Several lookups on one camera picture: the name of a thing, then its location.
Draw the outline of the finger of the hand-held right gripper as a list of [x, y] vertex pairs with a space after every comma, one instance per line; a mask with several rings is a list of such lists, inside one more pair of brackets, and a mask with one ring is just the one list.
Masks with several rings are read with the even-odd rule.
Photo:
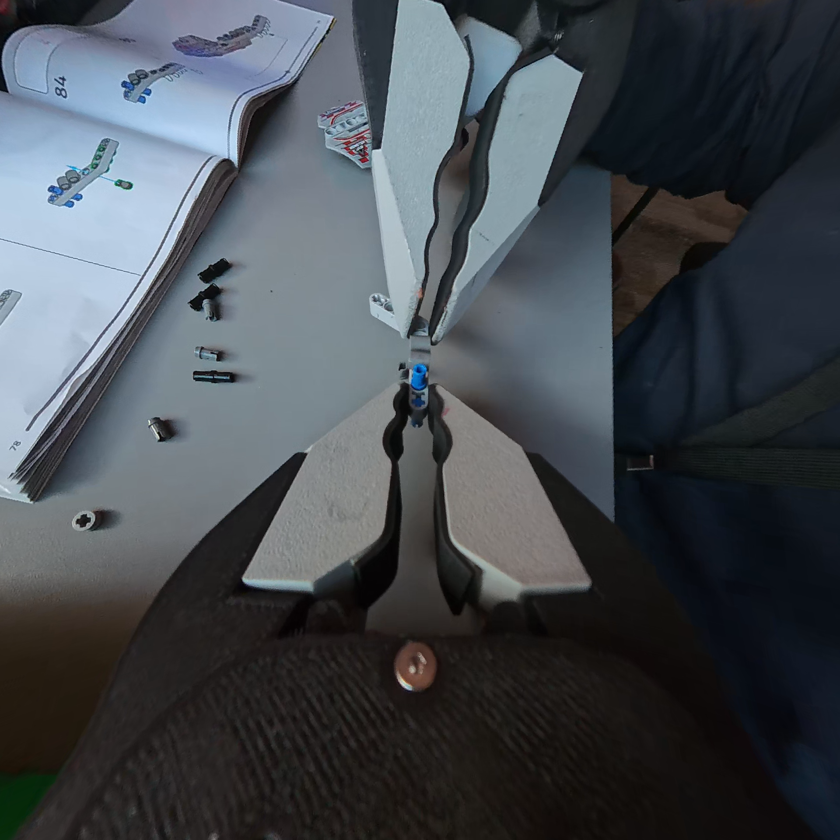
[[583, 72], [549, 41], [512, 54], [513, 38], [465, 17], [457, 26], [476, 60], [466, 117], [478, 119], [465, 197], [429, 319], [440, 343], [537, 214]]
[[438, 187], [463, 126], [474, 59], [441, 3], [397, 5], [381, 145], [371, 154], [395, 330], [413, 333], [438, 225]]

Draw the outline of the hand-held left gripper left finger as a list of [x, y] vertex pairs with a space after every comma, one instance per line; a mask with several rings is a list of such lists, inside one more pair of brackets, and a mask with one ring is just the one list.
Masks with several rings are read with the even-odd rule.
[[404, 386], [320, 437], [257, 547], [243, 585], [369, 609], [396, 577]]

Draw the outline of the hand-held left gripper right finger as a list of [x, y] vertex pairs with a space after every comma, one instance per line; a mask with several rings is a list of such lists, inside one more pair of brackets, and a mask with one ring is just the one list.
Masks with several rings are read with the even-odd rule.
[[592, 578], [526, 451], [439, 385], [429, 388], [437, 579], [449, 611], [490, 614], [582, 595]]

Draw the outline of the grey lego beam blue pins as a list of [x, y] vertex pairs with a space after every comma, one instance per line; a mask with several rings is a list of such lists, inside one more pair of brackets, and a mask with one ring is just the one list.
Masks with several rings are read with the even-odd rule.
[[428, 323], [415, 316], [408, 334], [407, 361], [399, 369], [399, 377], [406, 385], [406, 415], [414, 428], [423, 427], [428, 411], [428, 386], [431, 373], [432, 341]]

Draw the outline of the person's right forearm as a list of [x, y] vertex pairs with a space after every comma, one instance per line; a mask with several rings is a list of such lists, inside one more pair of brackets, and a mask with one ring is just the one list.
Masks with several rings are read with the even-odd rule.
[[684, 198], [750, 208], [783, 179], [838, 186], [839, 2], [641, 2], [584, 148]]

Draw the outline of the red printed grey lego panel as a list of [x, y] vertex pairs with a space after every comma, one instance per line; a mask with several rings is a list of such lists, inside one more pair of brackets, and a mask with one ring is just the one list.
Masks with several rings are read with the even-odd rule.
[[371, 128], [369, 125], [357, 125], [348, 130], [333, 131], [333, 126], [324, 130], [325, 146], [328, 150], [340, 154], [363, 170], [371, 168]]
[[317, 125], [325, 133], [336, 134], [357, 130], [358, 127], [367, 125], [367, 121], [364, 103], [355, 100], [320, 113]]

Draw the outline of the lego instruction booklet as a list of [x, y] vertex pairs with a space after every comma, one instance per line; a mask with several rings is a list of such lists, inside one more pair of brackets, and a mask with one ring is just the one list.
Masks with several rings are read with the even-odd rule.
[[333, 26], [303, 2], [127, 2], [2, 51], [1, 492], [36, 501]]

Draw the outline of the green plastic bin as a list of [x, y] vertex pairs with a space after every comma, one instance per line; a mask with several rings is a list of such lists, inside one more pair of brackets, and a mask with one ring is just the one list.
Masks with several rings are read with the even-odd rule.
[[11, 839], [56, 781], [53, 773], [1, 773], [1, 839]]

